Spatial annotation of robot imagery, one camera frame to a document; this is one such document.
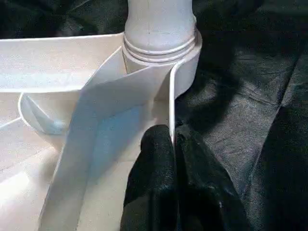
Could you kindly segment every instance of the curved plastic edge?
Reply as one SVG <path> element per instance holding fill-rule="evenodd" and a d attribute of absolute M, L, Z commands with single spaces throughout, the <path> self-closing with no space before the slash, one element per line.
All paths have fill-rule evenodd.
<path fill-rule="evenodd" d="M 175 143 L 175 99 L 182 95 L 192 85 L 200 51 L 202 48 L 202 37 L 197 32 L 197 43 L 195 48 L 185 58 L 177 62 L 170 72 L 169 85 L 169 132 L 171 141 Z"/>

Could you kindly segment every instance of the white plastic divider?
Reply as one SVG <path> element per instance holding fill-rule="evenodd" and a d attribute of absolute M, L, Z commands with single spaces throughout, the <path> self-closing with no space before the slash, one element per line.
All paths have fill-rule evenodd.
<path fill-rule="evenodd" d="M 193 82 L 201 44 L 198 37 L 193 51 L 172 71 L 174 63 L 130 74 L 107 68 L 122 62 L 122 49 L 102 64 L 80 93 L 39 231 L 119 229 L 127 176 L 141 137 L 155 124 L 170 124 L 173 136 L 174 99 Z"/>
<path fill-rule="evenodd" d="M 80 90 L 123 35 L 0 40 L 0 92 Z"/>

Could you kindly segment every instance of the white plastic panel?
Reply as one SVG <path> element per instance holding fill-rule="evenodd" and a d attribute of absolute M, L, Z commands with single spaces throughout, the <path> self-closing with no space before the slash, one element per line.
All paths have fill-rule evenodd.
<path fill-rule="evenodd" d="M 0 40 L 0 92 L 80 90 L 122 42 L 123 33 Z"/>

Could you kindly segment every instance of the plastic compartment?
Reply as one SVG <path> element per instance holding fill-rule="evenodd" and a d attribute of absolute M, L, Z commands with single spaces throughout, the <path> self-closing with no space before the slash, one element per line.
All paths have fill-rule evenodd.
<path fill-rule="evenodd" d="M 200 38 L 179 63 L 130 74 L 121 68 L 122 48 L 101 65 L 80 93 L 39 231 L 119 230 L 141 138 L 149 127 L 167 124 L 174 140 L 174 99 L 193 82 L 201 44 Z"/>

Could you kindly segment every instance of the black glove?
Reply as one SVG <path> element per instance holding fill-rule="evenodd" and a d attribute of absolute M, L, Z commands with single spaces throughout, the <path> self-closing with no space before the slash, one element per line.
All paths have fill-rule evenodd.
<path fill-rule="evenodd" d="M 129 177 L 121 231 L 249 230 L 244 207 L 223 166 L 187 126 L 148 129 Z"/>

